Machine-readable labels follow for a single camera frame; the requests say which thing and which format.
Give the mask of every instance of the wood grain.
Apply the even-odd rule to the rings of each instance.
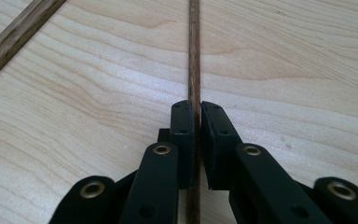
[[[34,0],[0,34],[0,70],[64,2]]]
[[[0,33],[31,1],[0,0]],[[0,223],[47,223],[88,175],[139,167],[187,98],[188,1],[67,1],[0,72]],[[358,185],[358,0],[204,0],[201,98],[295,179]],[[201,223],[236,223],[207,190]],[[180,192],[179,223],[186,223]]]
[[[195,124],[195,186],[187,192],[187,223],[200,223],[200,0],[190,0],[188,22],[188,100]]]

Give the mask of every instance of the black clamp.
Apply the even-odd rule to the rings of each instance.
[[[229,190],[238,223],[358,223],[358,187],[325,177],[311,189],[293,180],[261,146],[244,144],[224,109],[201,104],[201,155],[213,190]],[[178,190],[194,184],[194,123],[189,101],[172,106],[138,171],[115,183],[77,182],[50,223],[177,223]]]

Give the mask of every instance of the metal ring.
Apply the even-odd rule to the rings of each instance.
[[[153,149],[154,153],[159,155],[165,155],[171,152],[171,148],[167,146],[157,146]]]
[[[351,201],[356,198],[356,193],[352,189],[348,188],[344,184],[339,183],[337,181],[333,181],[333,182],[329,183],[327,185],[327,188],[328,188],[328,190],[330,190],[330,192],[332,192],[334,195],[336,195],[337,197],[339,197],[341,199]]]
[[[97,187],[96,190],[92,189],[90,190],[90,187]],[[104,184],[101,181],[91,181],[87,185],[83,186],[83,188],[80,190],[80,196],[82,196],[85,199],[91,199],[95,198],[98,195],[100,195],[104,190]]]
[[[258,149],[257,147],[245,147],[243,151],[245,151],[248,155],[251,156],[258,156],[261,154],[260,149]]]

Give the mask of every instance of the clamp jaw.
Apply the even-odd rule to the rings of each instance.
[[[293,180],[261,146],[244,144],[224,109],[201,104],[201,155],[213,190],[229,190],[238,223],[358,223],[358,187],[325,177],[308,188]],[[177,223],[178,190],[194,185],[194,121],[189,101],[172,106],[138,171],[118,182],[77,182],[50,223]]]

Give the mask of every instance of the light wood panel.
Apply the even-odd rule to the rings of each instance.
[[[0,32],[30,2],[0,0]],[[200,8],[201,100],[294,179],[358,185],[358,1]],[[0,223],[46,223],[79,179],[139,166],[187,98],[187,29],[187,1],[67,0],[0,72]],[[201,222],[235,223],[201,181]]]

